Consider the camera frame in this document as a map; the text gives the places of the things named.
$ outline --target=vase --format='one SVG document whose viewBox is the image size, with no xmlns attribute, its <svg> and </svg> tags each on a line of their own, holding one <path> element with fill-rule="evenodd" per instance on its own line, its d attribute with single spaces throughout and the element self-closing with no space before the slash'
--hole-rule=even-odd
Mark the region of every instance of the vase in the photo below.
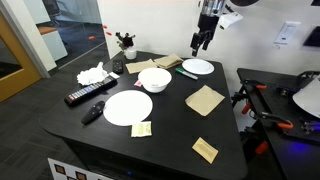
<svg viewBox="0 0 320 180">
<path fill-rule="evenodd" d="M 124 55 L 127 59 L 135 59 L 137 57 L 137 50 L 135 50 L 133 47 L 128 47 L 126 50 L 124 50 Z"/>
</svg>

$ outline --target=small plant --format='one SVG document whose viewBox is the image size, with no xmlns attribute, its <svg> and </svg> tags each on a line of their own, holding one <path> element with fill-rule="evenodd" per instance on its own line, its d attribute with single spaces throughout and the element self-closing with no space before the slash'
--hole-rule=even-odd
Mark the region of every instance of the small plant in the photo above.
<svg viewBox="0 0 320 180">
<path fill-rule="evenodd" d="M 133 44 L 133 38 L 136 37 L 136 35 L 130 36 L 129 33 L 126 33 L 124 37 L 120 35 L 120 32 L 116 32 L 116 36 L 118 37 L 119 41 L 117 41 L 119 47 L 121 48 L 122 52 L 126 50 L 129 47 L 132 47 Z"/>
</svg>

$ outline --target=door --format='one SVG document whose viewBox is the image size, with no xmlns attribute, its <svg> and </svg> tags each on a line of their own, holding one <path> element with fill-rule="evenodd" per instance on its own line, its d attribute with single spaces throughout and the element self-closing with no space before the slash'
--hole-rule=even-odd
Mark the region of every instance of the door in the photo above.
<svg viewBox="0 0 320 180">
<path fill-rule="evenodd" d="M 41 77 L 0 11 L 0 102 Z"/>
</svg>

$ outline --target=white bowl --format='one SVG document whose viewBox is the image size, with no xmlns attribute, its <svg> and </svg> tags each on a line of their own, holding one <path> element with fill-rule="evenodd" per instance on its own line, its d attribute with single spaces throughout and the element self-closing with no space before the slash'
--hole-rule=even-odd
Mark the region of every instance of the white bowl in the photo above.
<svg viewBox="0 0 320 180">
<path fill-rule="evenodd" d="M 165 69 L 147 68 L 139 73 L 138 79 L 147 91 L 158 93 L 167 87 L 172 77 Z"/>
</svg>

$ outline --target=brown napkin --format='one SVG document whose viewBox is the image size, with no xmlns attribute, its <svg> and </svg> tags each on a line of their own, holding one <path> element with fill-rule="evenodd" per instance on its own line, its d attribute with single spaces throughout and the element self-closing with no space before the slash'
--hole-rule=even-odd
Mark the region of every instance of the brown napkin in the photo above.
<svg viewBox="0 0 320 180">
<path fill-rule="evenodd" d="M 126 64 L 129 74 L 140 72 L 147 68 L 158 67 L 151 59 L 147 61 Z"/>
<path fill-rule="evenodd" d="M 200 115 L 207 116 L 223 99 L 224 96 L 204 85 L 189 96 L 186 103 Z"/>
<path fill-rule="evenodd" d="M 168 69 L 181 64 L 183 60 L 176 54 L 171 54 L 169 56 L 155 59 L 154 62 L 156 62 L 160 68 Z"/>
</svg>

